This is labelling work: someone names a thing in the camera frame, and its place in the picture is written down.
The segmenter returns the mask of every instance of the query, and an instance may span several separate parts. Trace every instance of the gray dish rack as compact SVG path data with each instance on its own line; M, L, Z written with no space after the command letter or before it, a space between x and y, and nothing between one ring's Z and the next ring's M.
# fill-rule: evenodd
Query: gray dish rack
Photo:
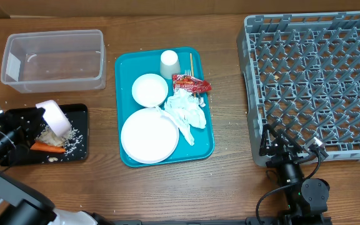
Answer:
M248 16L237 48L256 164L269 160L267 123L301 145L323 140L327 160L360 160L360 11Z

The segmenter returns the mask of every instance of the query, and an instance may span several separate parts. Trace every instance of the red packet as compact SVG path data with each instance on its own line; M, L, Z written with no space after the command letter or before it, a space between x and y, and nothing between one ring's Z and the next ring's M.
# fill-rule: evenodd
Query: red packet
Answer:
M205 93L212 90L211 84L192 76L184 74L173 74L173 90L185 89L191 93Z

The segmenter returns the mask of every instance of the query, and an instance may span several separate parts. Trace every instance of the white bowl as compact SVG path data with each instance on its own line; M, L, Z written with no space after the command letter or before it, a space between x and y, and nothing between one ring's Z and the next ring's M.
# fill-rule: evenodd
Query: white bowl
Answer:
M136 102L146 108L160 106L168 95L168 84L157 74L144 74L132 84L131 94Z
M140 109L129 116L121 131L121 144L139 163L158 163L168 158L179 142L179 129L169 114L155 108Z

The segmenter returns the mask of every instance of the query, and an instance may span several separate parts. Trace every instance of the white cup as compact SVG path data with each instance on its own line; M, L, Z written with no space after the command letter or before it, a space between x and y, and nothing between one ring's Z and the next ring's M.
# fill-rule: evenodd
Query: white cup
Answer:
M161 54L161 76L172 79L176 73L180 73L179 56L172 50L166 50Z

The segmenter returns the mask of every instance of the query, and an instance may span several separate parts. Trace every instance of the blue tray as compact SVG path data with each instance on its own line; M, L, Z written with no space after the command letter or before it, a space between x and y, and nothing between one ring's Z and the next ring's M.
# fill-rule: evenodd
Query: blue tray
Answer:
M135 160L131 159L124 151L120 140L123 124L131 114L143 108L135 102L131 95L131 87L133 86L133 82L143 74L160 74L160 58L161 54L165 50L167 49L127 53L120 56L115 62L117 127L119 130L120 157L122 161L130 167L138 168L142 166L206 159L213 153L213 149L215 147L208 95L204 93L201 94L201 97L204 98L206 103L206 106L202 109L205 113L206 128L198 129L191 127L191 134L195 138L194 146L190 146L180 132L179 143L173 154L164 161L155 164L143 164L136 162ZM184 70L191 68L190 53L192 53L194 60L194 76L201 80L204 79L201 60L199 58L198 52L195 49L191 47L179 47L170 50L175 51L179 56L182 73ZM166 81L167 85L169 86L169 94L167 96L172 96L173 82L171 80Z

